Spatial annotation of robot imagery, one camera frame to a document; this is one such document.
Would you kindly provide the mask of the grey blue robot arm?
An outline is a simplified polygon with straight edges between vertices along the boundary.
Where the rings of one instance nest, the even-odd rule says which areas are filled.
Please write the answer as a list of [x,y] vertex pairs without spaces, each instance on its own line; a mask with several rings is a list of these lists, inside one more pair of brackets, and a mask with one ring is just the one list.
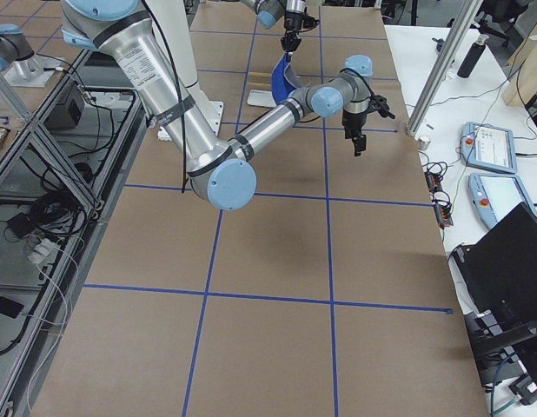
[[320,118],[328,118],[341,112],[345,138],[353,143],[354,155],[360,156],[367,147],[367,137],[362,133],[367,115],[376,111],[383,118],[395,118],[387,99],[376,95],[369,85],[373,75],[371,58],[350,56],[330,82],[302,86],[291,66],[292,55],[302,41],[301,33],[316,28],[319,20],[308,14],[304,1],[254,1],[249,8],[255,11],[257,21],[266,29],[280,18],[284,19],[285,32],[281,38],[284,54],[271,73],[275,107],[229,141],[235,154],[248,161],[305,116],[315,113]]

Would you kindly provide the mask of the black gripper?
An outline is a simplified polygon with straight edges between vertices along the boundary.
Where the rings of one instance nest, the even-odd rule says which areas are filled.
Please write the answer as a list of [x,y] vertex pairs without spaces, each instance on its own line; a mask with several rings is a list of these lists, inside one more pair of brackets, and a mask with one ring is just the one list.
[[317,27],[317,19],[310,16],[306,9],[287,10],[284,15],[285,33],[281,38],[282,50],[285,53],[294,53],[302,42],[296,30],[312,30]]

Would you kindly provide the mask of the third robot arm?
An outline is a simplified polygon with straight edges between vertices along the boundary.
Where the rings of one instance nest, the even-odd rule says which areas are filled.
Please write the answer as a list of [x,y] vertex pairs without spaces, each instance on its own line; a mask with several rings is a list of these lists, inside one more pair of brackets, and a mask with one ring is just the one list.
[[53,70],[45,70],[45,61],[17,25],[1,23],[0,72],[12,87],[44,88]]

